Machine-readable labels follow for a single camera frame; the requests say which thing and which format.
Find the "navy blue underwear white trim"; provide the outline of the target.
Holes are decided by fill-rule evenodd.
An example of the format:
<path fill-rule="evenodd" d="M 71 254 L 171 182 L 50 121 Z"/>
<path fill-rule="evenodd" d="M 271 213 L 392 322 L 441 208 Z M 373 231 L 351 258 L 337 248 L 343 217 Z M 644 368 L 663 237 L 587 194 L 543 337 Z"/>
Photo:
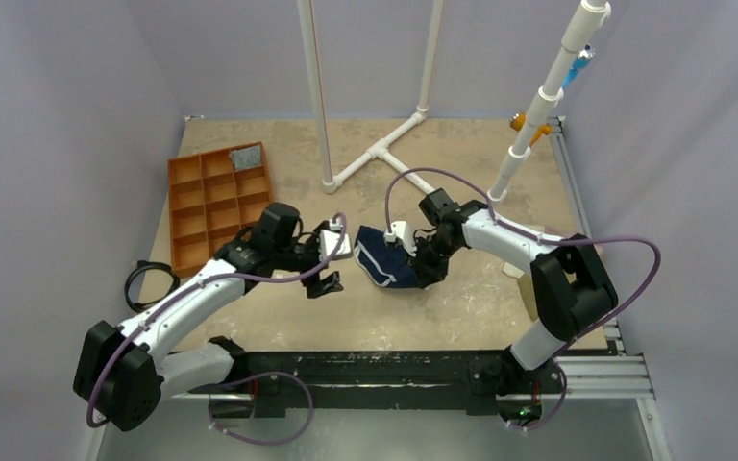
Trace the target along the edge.
<path fill-rule="evenodd" d="M 380 288 L 417 288 L 414 270 L 407 262 L 407 252 L 400 246 L 388 245 L 381 230 L 360 226 L 354 239 L 357 265 Z"/>

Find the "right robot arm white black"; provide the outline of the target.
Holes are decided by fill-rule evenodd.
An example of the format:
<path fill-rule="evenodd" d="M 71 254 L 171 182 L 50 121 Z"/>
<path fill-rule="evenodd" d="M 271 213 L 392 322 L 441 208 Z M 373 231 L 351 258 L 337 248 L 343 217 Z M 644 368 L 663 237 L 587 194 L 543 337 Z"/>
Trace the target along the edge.
<path fill-rule="evenodd" d="M 438 189 L 418 205 L 434 232 L 415 240 L 408 264 L 419 287 L 445 279 L 449 260 L 460 249 L 478 250 L 517 267 L 532 281 L 538 318 L 505 352 L 504 384 L 523 391 L 539 367 L 608 314 L 618 295 L 596 248 L 584 236 L 544 237 L 505 220 L 488 205 L 461 205 Z"/>

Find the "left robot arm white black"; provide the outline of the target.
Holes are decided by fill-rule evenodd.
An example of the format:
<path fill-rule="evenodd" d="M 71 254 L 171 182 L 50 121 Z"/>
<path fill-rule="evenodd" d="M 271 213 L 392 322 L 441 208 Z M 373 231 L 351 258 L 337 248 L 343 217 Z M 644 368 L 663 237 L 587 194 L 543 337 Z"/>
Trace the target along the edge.
<path fill-rule="evenodd" d="M 337 212 L 308 237 L 295 233 L 302 224 L 297 208 L 269 204 L 253 226 L 240 230 L 217 249 L 188 282 L 153 306 L 116 326 L 106 321 L 86 333 L 74 392 L 86 402 L 86 424 L 112 424 L 122 431 L 141 425 L 171 386 L 177 393 L 191 386 L 169 365 L 193 365 L 193 387 L 215 384 L 234 393 L 247 383 L 248 367 L 233 357 L 226 341 L 193 352 L 176 346 L 222 307 L 260 284 L 300 282 L 310 299 L 342 290 L 338 272 L 321 273 L 348 253 L 347 218 Z"/>

